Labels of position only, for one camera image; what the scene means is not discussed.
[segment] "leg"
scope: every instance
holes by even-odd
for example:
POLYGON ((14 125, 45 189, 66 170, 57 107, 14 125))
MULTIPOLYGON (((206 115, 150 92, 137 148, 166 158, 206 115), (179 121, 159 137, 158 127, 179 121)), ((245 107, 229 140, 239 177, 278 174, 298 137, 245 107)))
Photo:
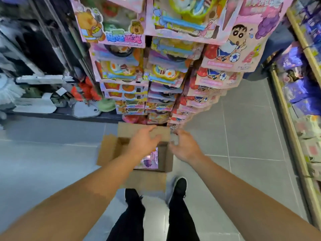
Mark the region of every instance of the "leg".
POLYGON ((125 190, 127 210, 121 214, 116 224, 110 231, 107 241, 143 241, 143 219, 145 207, 142 205, 142 197, 139 197, 135 189, 125 190))
POLYGON ((196 228, 187 206, 183 200, 187 189, 187 181, 180 177, 176 180, 173 195, 170 199, 170 217, 167 241, 199 241, 196 228))

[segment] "cartoon boy's face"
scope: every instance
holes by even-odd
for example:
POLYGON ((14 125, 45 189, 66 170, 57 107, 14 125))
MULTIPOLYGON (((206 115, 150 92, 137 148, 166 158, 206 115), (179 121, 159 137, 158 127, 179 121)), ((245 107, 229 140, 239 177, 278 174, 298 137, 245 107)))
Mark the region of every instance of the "cartoon boy's face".
POLYGON ((242 45, 246 38, 247 28, 242 24, 235 25, 229 36, 229 40, 238 46, 242 45))

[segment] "forearm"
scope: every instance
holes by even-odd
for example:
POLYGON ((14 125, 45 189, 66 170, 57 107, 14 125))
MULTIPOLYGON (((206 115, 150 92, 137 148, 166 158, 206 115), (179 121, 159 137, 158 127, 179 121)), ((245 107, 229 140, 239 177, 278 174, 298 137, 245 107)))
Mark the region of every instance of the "forearm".
POLYGON ((191 166, 246 241, 321 240, 315 227, 209 157, 191 166))
POLYGON ((139 158, 122 155, 50 196, 23 215, 0 240, 82 240, 139 158))

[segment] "left hand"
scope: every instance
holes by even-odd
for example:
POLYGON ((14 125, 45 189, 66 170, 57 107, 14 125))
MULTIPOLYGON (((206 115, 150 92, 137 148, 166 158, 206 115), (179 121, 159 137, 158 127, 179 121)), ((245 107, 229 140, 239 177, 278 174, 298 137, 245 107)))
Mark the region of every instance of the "left hand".
POLYGON ((126 153, 140 161, 142 158, 153 152, 157 147, 157 144, 162 139, 160 134, 156 135, 154 138, 150 137, 149 132, 155 128, 156 125, 150 125, 138 130, 130 139, 126 153))

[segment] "hand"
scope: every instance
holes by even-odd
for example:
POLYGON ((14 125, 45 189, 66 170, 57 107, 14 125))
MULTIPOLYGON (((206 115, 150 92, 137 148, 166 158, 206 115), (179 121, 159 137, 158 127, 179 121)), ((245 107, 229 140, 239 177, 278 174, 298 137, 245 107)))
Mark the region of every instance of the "hand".
POLYGON ((149 125, 137 131, 137 133, 130 139, 127 152, 131 157, 141 160, 145 156, 149 155, 155 150, 157 144, 161 141, 162 136, 156 135, 151 138, 149 132, 151 132, 156 125, 149 125))
POLYGON ((204 155, 190 133, 182 129, 175 130, 174 133, 179 137, 179 144, 175 145, 174 142, 171 142, 170 150, 177 158, 191 164, 204 155))

